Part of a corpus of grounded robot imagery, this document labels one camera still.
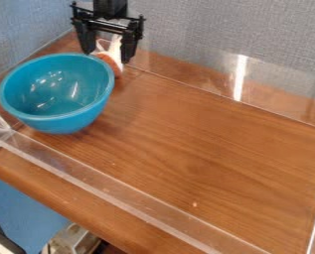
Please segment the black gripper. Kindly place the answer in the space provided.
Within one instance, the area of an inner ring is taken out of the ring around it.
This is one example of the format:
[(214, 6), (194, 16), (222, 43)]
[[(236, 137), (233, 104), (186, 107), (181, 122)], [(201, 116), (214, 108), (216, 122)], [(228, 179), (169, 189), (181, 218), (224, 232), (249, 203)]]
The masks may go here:
[(95, 32), (122, 34), (120, 61), (127, 64), (135, 55), (137, 41), (143, 37), (145, 17), (131, 14), (129, 0), (74, 0), (72, 25), (76, 29), (79, 46), (86, 55), (95, 49)]

